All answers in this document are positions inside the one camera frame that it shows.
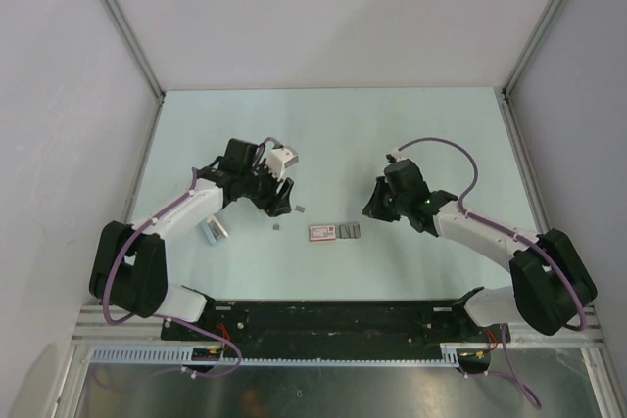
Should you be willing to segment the red staple box with tray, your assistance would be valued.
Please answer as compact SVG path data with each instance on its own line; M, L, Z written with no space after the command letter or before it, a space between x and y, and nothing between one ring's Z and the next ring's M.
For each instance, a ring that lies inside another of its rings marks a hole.
M362 235L358 223L313 225L309 227L310 242L330 242L336 240L354 240Z

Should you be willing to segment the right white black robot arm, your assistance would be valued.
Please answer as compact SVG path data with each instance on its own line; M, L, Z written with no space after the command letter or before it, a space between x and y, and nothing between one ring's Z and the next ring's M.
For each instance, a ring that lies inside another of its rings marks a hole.
M598 289L564 232L508 227L463 209L456 195L430 190L413 161L393 155L387 160L362 215L385 222L406 219L416 232L461 244L510 276L505 287L478 287L458 299L462 310L452 316L452 328L460 339L474 341L488 326L517 321L546 336L572 329L573 318L585 328L585 308Z

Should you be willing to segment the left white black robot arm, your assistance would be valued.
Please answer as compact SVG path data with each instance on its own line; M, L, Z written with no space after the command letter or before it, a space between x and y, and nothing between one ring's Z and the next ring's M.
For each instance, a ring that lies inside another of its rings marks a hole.
M167 249L200 227L210 233L216 215L244 198L269 217L291 212L294 186L286 170L298 160L292 148L274 138L260 144L232 138L223 155L193 169L189 187L157 212L135 223L109 222L100 235L88 289L129 316L177 318L193 338L208 338L217 317L206 295L169 278Z

